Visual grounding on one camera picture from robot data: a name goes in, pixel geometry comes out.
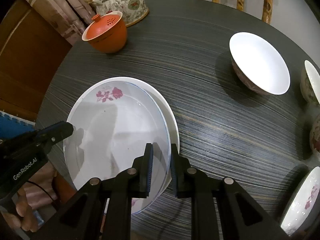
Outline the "person's left hand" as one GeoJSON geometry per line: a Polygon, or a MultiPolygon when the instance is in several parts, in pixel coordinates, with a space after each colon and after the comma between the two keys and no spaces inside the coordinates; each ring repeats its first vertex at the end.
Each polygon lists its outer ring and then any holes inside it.
{"type": "Polygon", "coordinates": [[[24,231],[36,232],[38,230],[38,222],[36,217],[33,215],[31,206],[28,204],[26,192],[23,188],[17,191],[18,200],[16,202],[15,210],[17,214],[22,217],[20,219],[14,214],[2,211],[5,221],[11,229],[21,228],[24,231]]]}

